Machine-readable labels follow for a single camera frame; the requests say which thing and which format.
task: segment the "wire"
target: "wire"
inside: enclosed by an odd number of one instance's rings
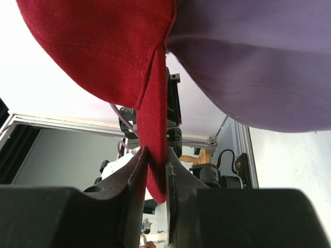
[[[125,144],[123,141],[119,141],[119,143],[120,143],[122,146],[124,146],[124,148],[125,148],[128,152],[131,151],[131,149],[128,147],[128,145]]]
[[[223,153],[225,153],[225,152],[227,152],[227,151],[229,151],[229,152],[232,153],[232,165],[231,165],[231,171],[232,171],[234,174],[237,175],[238,172],[236,172],[236,171],[234,170],[234,159],[235,159],[235,154],[234,154],[234,151],[231,150],[231,149],[223,150],[223,151],[219,154],[218,159],[217,159],[216,167],[217,167],[217,169],[219,169],[219,167],[220,167],[220,165],[221,165],[222,155],[223,155]]]
[[[18,125],[28,125],[28,124],[17,122],[17,123],[14,123],[14,124],[7,125],[5,128],[3,128],[2,133],[4,133],[8,128],[15,127],[15,126],[18,126]]]
[[[138,132],[133,129],[132,124],[127,120],[127,118],[124,117],[124,115],[119,111],[119,109],[116,107],[115,104],[109,103],[110,107],[113,109],[113,111],[118,115],[118,117],[121,119],[121,121],[124,122],[124,124],[138,137]]]

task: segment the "metal frame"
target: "metal frame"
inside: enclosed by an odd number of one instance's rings
[[[249,128],[241,125],[240,123],[232,120],[226,119],[225,122],[231,121],[233,125],[235,143],[237,145],[238,153],[246,153],[250,163],[250,173],[252,178],[252,184],[254,188],[258,188],[258,177],[255,167],[255,161],[253,156],[252,143],[250,138]],[[60,129],[60,130],[70,130],[87,132],[104,136],[114,136],[114,137],[125,137],[121,132],[120,128],[110,128],[98,125],[89,125],[85,123],[73,122],[73,121],[63,121],[55,119],[47,119],[41,117],[30,117],[25,115],[10,115],[6,120],[5,124],[0,128],[0,150],[2,149],[4,143],[14,129],[14,125],[28,125],[40,128],[50,128],[50,129]],[[217,147],[217,138],[213,137],[210,139],[192,138],[185,137],[183,135],[183,145],[192,146],[199,148],[215,149]]]
[[[239,153],[246,153],[249,160],[249,169],[252,179],[252,186],[255,189],[259,188],[257,169],[253,155],[252,140],[250,137],[249,127],[244,126],[237,121],[234,121],[234,132],[236,144]]]
[[[11,135],[12,131],[14,130],[14,128],[6,129],[6,127],[13,124],[13,122],[14,122],[14,116],[9,115],[9,117],[7,118],[7,120],[5,121],[3,126],[0,127],[0,150],[4,146],[7,139],[10,138],[10,135]]]
[[[4,139],[6,140],[6,137],[9,137],[10,133],[13,130],[13,127],[6,129],[6,127],[9,125],[27,125],[40,128],[87,132],[103,136],[125,137],[120,128],[89,125],[73,121],[55,120],[41,117],[31,117],[26,115],[10,115],[5,124],[0,129],[0,149],[1,144],[5,142]],[[183,135],[183,145],[215,149],[217,147],[217,139],[192,138]]]

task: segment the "red fabric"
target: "red fabric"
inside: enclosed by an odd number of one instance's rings
[[[17,3],[32,35],[76,83],[104,101],[137,110],[140,145],[152,154],[147,187],[157,202],[164,202],[164,40],[175,18],[175,0]]]

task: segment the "gray cable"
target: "gray cable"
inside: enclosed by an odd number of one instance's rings
[[[127,150],[127,151],[130,151],[131,149],[127,146],[127,144],[125,144],[123,141],[119,141],[118,143],[120,143],[122,146],[124,146],[124,148]]]
[[[14,126],[18,126],[18,125],[26,125],[26,126],[32,126],[32,125],[29,125],[28,123],[23,123],[23,122],[16,122],[14,124],[10,124],[8,126],[6,126],[3,130],[2,130],[2,133],[4,133],[7,129],[9,129],[10,127],[14,127]]]
[[[138,132],[133,129],[132,124],[124,117],[124,115],[118,110],[116,105],[109,103],[113,111],[118,115],[118,117],[124,122],[124,124],[138,137]]]

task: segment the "white wall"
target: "white wall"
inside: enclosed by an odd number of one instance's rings
[[[84,190],[100,177],[104,160],[116,159],[118,141],[83,132],[42,130],[14,183]]]

